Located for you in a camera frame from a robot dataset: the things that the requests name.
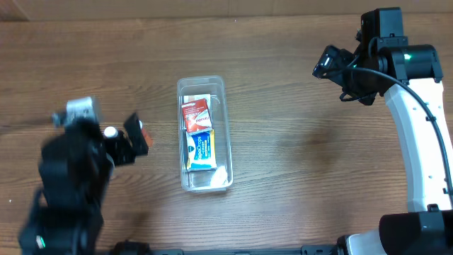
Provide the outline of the white blue plaster box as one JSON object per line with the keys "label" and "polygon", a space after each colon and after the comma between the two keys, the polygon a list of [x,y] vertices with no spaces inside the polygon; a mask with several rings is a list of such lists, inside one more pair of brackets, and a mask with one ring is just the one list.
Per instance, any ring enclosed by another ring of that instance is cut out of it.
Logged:
{"label": "white blue plaster box", "polygon": [[196,94],[196,95],[187,95],[183,97],[183,102],[188,103],[191,101],[205,99],[207,102],[207,106],[211,107],[211,95],[210,94]]}

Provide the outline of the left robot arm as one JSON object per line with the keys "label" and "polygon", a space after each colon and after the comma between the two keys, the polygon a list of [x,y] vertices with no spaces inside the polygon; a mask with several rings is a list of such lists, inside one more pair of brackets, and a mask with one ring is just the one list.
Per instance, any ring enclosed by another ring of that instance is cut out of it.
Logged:
{"label": "left robot arm", "polygon": [[133,164],[149,151],[133,113],[112,137],[98,120],[78,117],[41,149],[39,174],[28,220],[19,236],[23,254],[94,254],[103,226],[101,207],[115,167]]}

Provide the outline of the blue yellow lozenge box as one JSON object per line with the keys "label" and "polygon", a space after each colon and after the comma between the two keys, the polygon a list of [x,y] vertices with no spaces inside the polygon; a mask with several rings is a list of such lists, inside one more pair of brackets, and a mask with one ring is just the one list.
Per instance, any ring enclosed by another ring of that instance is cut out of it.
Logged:
{"label": "blue yellow lozenge box", "polygon": [[188,171],[208,171],[217,168],[215,158],[214,130],[199,132],[194,135],[186,134],[188,148]]}

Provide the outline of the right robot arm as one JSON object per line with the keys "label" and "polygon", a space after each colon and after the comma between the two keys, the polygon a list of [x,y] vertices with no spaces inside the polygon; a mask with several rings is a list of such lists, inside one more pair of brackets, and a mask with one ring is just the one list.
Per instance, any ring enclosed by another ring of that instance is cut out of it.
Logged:
{"label": "right robot arm", "polygon": [[382,96],[396,124],[408,210],[384,215],[378,228],[345,235],[322,254],[451,254],[452,142],[443,109],[442,68],[432,45],[410,45],[401,9],[361,17],[354,52],[329,45],[313,74],[342,89],[343,102],[366,106]]}

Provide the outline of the red white medicine box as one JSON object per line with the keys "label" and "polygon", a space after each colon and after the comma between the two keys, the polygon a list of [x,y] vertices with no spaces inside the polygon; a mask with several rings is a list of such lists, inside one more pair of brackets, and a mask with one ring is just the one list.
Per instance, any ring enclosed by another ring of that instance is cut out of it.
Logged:
{"label": "red white medicine box", "polygon": [[210,110],[205,98],[183,103],[181,110],[188,134],[194,135],[212,129]]}

